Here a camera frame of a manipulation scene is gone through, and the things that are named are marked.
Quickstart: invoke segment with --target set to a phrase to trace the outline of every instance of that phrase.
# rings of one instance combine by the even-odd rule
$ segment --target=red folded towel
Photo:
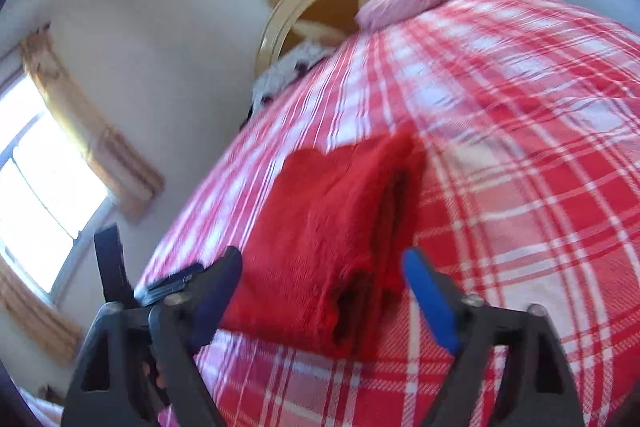
[[[288,156],[222,327],[371,360],[383,301],[404,287],[400,253],[412,243],[424,158],[408,132]]]

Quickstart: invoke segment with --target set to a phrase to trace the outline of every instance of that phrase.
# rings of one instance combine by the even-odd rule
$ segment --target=red plaid bedspread
[[[416,244],[493,305],[546,306],[586,423],[604,425],[640,378],[639,79],[638,35],[553,0],[453,0],[354,36],[238,136],[142,283],[242,248],[292,150],[413,121],[429,159]],[[380,353],[333,361],[220,331],[198,366],[230,426],[418,425],[451,359],[408,291]]]

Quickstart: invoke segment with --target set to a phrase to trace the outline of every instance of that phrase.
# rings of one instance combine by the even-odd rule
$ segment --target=window pane
[[[49,292],[73,240],[43,208],[13,162],[0,171],[0,237],[31,278]]]
[[[15,161],[65,230],[76,237],[107,197],[107,190],[50,114],[20,140]]]
[[[44,110],[38,88],[26,76],[0,98],[0,152],[31,118]]]

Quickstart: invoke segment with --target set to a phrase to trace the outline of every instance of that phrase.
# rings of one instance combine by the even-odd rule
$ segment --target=red fabric
[[[322,355],[370,360],[385,301],[404,285],[424,150],[411,133],[292,153],[242,250],[222,327]]]
[[[545,306],[585,422],[603,426],[640,378],[639,78],[640,36],[556,0],[450,0],[354,36],[234,140],[143,282],[244,247],[292,151],[412,123],[427,155],[414,243],[467,293]],[[197,363],[230,427],[418,426],[451,358],[409,291],[377,341],[359,363],[219,331]]]

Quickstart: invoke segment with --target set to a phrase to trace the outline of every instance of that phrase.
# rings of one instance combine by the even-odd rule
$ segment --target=metal screw
[[[546,308],[542,304],[530,304],[527,307],[527,313],[536,317],[546,317],[548,315]]]
[[[167,306],[179,306],[180,304],[187,302],[189,299],[190,296],[183,292],[172,293],[164,298],[164,304]]]
[[[465,295],[462,298],[462,301],[467,306],[471,306],[472,308],[481,308],[482,306],[484,306],[484,299],[475,293],[472,293],[471,295]]]

